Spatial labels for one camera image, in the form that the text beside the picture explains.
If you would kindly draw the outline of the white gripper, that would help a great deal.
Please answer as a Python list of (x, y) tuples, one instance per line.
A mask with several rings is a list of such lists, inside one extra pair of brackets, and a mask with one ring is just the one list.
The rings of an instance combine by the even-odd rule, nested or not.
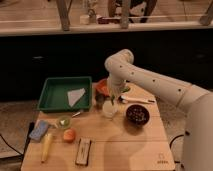
[(116, 99), (118, 99), (125, 88), (125, 81), (114, 80), (111, 77), (108, 77), (107, 88), (110, 96), (114, 96)]

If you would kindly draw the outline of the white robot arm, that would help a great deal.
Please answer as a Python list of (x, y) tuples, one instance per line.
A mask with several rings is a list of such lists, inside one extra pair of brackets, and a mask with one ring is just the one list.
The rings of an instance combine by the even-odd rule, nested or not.
[(109, 92), (119, 96), (130, 81), (187, 114), (181, 171), (213, 171), (213, 92), (133, 64), (123, 49), (105, 60)]

